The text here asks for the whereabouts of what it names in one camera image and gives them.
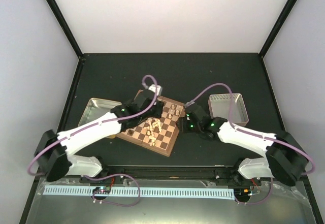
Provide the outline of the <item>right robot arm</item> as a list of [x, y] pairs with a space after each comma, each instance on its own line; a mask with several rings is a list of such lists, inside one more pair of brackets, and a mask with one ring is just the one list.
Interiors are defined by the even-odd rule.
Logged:
[[309, 162], [291, 134], [262, 133], [222, 117], [211, 118], [196, 103], [185, 107], [185, 114], [176, 125], [182, 133], [196, 133], [205, 140], [233, 144], [258, 154], [258, 158], [243, 159], [231, 171], [232, 182], [237, 185], [252, 178], [275, 178], [282, 184], [295, 186]]

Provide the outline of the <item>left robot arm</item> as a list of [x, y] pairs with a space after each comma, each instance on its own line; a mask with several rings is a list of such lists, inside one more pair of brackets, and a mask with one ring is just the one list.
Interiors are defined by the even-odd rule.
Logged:
[[79, 175], [103, 183], [109, 177], [109, 170], [97, 157], [79, 156], [77, 152], [103, 138], [137, 127], [149, 117], [160, 118], [163, 107], [156, 93], [146, 89], [134, 99], [75, 129], [57, 134], [53, 130], [44, 132], [33, 161], [38, 163], [48, 182]]

